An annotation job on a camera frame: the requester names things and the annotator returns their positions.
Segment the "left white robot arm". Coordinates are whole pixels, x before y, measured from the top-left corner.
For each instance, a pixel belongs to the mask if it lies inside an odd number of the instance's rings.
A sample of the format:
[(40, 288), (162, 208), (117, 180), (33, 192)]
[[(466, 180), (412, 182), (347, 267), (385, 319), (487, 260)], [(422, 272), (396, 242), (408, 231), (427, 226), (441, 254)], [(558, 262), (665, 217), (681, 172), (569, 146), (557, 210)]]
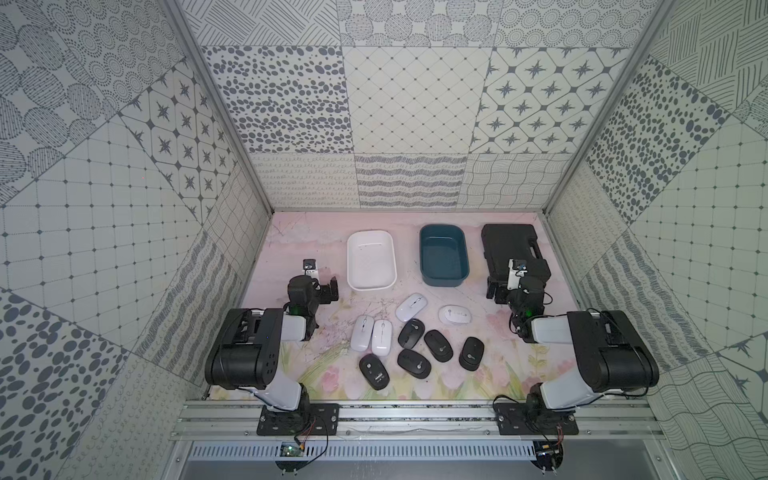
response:
[(318, 329), (320, 306), (339, 300), (338, 281), (327, 285), (310, 275), (293, 277), (288, 302), (279, 308), (234, 308), (227, 312), (205, 360), (206, 382), (244, 391), (277, 414), (308, 415), (306, 388), (289, 379), (279, 366), (284, 343), (307, 342)]

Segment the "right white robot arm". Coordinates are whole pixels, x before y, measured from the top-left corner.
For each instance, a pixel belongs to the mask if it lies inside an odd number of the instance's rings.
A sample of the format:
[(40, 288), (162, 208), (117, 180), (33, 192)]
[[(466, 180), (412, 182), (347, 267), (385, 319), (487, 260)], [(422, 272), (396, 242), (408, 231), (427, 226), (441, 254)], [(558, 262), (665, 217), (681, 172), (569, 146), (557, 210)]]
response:
[(569, 345), (575, 365), (539, 382), (526, 397), (529, 412), (571, 412), (605, 396), (642, 397), (659, 381), (652, 353), (620, 310), (544, 313), (544, 284), (524, 275), (513, 283), (490, 278), (486, 297), (510, 308), (508, 327), (528, 344)]

